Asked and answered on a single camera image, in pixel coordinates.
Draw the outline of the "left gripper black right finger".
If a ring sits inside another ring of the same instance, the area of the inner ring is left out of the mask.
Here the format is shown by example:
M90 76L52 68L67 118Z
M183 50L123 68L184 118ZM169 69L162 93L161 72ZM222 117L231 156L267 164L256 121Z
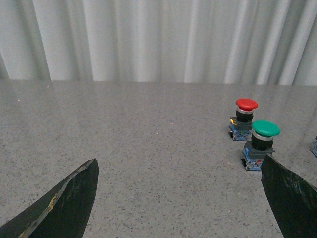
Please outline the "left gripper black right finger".
M267 154L261 166L265 195L285 238L317 236L317 188Z

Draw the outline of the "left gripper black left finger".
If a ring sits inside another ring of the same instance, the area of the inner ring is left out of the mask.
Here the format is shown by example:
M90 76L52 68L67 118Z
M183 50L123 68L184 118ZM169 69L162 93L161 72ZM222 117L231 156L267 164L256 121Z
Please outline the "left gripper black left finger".
M88 160L0 228L2 238L81 238L94 204L99 176Z

